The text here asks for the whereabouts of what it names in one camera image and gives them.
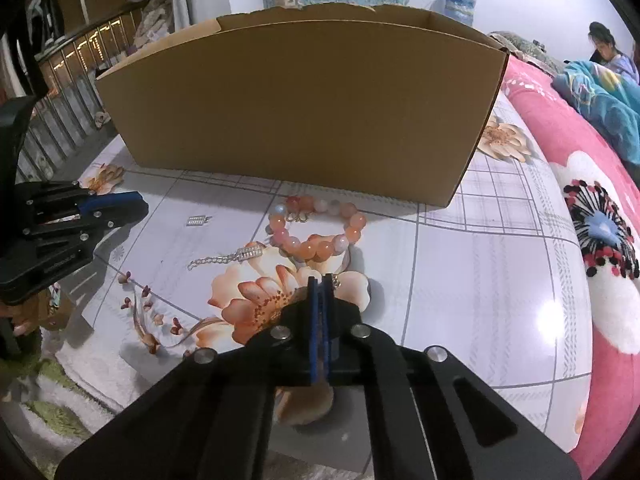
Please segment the left hand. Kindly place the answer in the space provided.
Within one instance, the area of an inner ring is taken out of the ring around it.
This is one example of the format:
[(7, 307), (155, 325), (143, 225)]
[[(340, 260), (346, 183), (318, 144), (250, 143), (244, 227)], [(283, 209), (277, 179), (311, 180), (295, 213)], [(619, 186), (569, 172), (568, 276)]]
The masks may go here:
[(45, 289), (31, 296), (22, 304), (0, 304), (0, 316), (8, 318), (14, 326), (13, 335), (22, 336), (39, 328), (49, 317), (51, 294)]

